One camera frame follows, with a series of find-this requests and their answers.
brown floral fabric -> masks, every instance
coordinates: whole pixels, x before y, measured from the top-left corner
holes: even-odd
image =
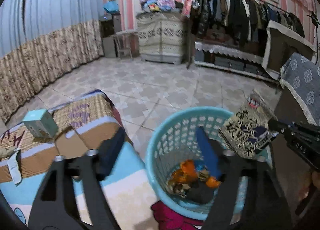
[[[99,21],[42,35],[0,59],[0,116],[4,122],[44,86],[103,55]]]

teal box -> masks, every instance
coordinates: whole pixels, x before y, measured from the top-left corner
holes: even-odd
[[[22,122],[34,137],[53,138],[58,131],[58,125],[47,109],[27,112]]]

brown cardboard with hole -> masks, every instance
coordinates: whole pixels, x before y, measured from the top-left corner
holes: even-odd
[[[73,130],[75,134],[67,138],[66,133],[70,130]],[[63,155],[66,159],[81,157],[89,150],[81,136],[72,126],[68,126],[59,133],[54,139],[54,144],[59,154]]]

white garment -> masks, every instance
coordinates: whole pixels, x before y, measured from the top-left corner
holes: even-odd
[[[229,16],[229,12],[230,12],[230,0],[226,0],[226,4],[227,4],[227,14],[226,14],[226,17],[224,19],[224,25],[225,26],[228,25],[228,16]]]
[[[247,17],[250,18],[250,11],[249,11],[249,6],[247,5],[247,2],[245,0],[242,0],[242,3],[244,4],[245,13],[247,14]],[[251,24],[250,24],[250,20],[248,21],[249,21],[248,41],[251,41]]]

tile floor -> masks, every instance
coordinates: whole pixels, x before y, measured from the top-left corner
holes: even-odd
[[[217,106],[235,112],[253,88],[274,109],[281,95],[262,81],[216,69],[101,58],[44,88],[16,112],[7,127],[20,122],[28,110],[52,108],[95,88],[113,101],[142,158],[156,127],[178,110]]]

